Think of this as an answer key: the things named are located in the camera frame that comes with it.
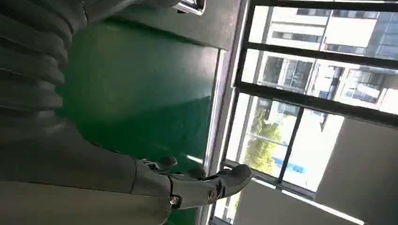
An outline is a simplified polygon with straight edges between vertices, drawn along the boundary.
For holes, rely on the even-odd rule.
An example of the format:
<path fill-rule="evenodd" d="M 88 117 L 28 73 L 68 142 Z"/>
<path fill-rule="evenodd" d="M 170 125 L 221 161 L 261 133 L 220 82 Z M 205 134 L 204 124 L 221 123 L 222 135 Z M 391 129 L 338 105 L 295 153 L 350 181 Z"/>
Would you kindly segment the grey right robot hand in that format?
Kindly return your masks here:
<path fill-rule="evenodd" d="M 246 165 L 205 177 L 103 149 L 49 115 L 0 117 L 3 225 L 162 225 L 177 209 L 215 203 L 252 179 Z"/>

